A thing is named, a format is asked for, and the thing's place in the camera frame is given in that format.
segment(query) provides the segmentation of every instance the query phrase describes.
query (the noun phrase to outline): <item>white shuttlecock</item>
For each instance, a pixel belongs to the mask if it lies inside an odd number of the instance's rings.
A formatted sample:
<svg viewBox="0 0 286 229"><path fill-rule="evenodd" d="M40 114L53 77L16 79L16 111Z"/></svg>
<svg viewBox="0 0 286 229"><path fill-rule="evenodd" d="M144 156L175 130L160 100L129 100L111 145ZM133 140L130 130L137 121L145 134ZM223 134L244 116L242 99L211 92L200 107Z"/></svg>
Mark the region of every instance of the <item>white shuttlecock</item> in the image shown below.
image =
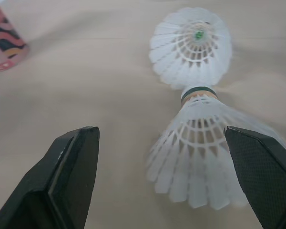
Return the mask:
<svg viewBox="0 0 286 229"><path fill-rule="evenodd" d="M232 56L229 30L214 13L184 8L169 14L150 41L154 71L174 89L201 82L215 85Z"/></svg>
<svg viewBox="0 0 286 229"><path fill-rule="evenodd" d="M198 208L243 207L243 193L224 136L226 126L253 130L286 142L270 127L226 106L210 87L186 89L183 107L152 147L147 179L156 193L169 193L172 202L188 201Z"/></svg>

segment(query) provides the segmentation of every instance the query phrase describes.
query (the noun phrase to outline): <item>shuttlecock cork base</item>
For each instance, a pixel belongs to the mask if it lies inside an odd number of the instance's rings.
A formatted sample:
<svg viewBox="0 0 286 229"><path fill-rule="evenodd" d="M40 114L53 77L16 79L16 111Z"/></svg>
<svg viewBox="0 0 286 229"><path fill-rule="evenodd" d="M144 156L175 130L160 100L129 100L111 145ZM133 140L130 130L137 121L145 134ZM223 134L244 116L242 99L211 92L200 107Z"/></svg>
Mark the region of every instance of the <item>shuttlecock cork base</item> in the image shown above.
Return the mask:
<svg viewBox="0 0 286 229"><path fill-rule="evenodd" d="M218 99L216 92L208 86L194 86L188 87L182 93L181 104L182 106L191 98L206 95L214 99Z"/></svg>

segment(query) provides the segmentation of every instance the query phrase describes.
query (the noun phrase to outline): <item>green dot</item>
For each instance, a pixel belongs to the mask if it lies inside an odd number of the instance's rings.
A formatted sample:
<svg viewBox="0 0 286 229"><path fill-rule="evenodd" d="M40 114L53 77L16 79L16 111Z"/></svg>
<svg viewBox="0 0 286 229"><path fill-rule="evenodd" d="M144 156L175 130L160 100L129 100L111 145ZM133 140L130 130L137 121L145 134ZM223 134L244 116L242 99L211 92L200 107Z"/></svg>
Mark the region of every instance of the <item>green dot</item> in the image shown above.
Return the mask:
<svg viewBox="0 0 286 229"><path fill-rule="evenodd" d="M204 37L204 31L203 31L203 30L198 30L198 31L195 33L195 39L196 39L197 41L200 41L203 37Z"/></svg>

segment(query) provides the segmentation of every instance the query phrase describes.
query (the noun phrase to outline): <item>table surface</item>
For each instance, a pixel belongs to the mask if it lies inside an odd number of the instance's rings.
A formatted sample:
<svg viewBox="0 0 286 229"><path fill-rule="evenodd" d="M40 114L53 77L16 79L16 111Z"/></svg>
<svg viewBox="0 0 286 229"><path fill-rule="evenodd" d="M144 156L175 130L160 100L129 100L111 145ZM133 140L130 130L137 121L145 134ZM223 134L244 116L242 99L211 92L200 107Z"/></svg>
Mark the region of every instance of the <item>table surface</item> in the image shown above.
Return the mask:
<svg viewBox="0 0 286 229"><path fill-rule="evenodd" d="M6 0L2 8L30 44L0 73L0 208L53 140L101 130L86 228L260 229L250 207L191 209L145 181L150 146L180 109L181 91L160 83L148 59L155 26L170 12L203 7L228 25L231 68L220 100L286 138L286 0Z"/></svg>

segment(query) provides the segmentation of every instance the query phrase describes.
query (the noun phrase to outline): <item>shuttlecock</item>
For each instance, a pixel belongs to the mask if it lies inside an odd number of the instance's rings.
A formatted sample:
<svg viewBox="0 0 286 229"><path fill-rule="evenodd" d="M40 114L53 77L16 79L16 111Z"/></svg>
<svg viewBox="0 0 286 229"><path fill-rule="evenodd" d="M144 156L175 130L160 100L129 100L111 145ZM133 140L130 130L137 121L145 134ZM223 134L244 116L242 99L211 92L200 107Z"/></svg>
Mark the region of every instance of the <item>shuttlecock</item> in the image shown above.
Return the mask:
<svg viewBox="0 0 286 229"><path fill-rule="evenodd" d="M187 88L183 107L147 158L147 179L156 193L169 193L172 202L188 201L198 208L221 209L247 204L224 136L235 126L286 142L270 127L220 102L210 87Z"/></svg>
<svg viewBox="0 0 286 229"><path fill-rule="evenodd" d="M169 14L156 27L150 47L154 71L174 89L196 82L217 84L232 56L225 23L202 8L184 8Z"/></svg>

